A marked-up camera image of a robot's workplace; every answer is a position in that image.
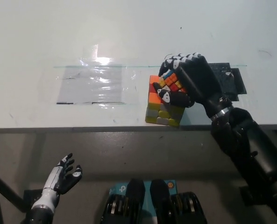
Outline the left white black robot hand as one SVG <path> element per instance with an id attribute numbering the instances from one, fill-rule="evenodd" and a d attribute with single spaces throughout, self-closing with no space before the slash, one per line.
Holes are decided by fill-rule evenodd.
<path id="1" fill-rule="evenodd" d="M 72 164 L 74 163 L 74 159 L 72 159 L 72 156 L 72 153 L 66 155 L 52 169 L 43 189 L 50 189 L 63 195 L 81 180 L 83 171 L 80 165 L 76 166 L 73 173 L 69 173 L 73 170 Z"/>

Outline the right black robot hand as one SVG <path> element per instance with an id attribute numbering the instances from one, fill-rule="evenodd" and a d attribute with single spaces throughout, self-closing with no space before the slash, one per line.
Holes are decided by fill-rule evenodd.
<path id="1" fill-rule="evenodd" d="M 179 107 L 192 107 L 194 103 L 203 105 L 208 118 L 214 120 L 233 109 L 232 102 L 222 92 L 206 58 L 200 53 L 179 54 L 166 59 L 158 76 L 171 71 L 181 84 L 184 92 L 164 89 L 159 83 L 153 86 L 163 102 Z"/>

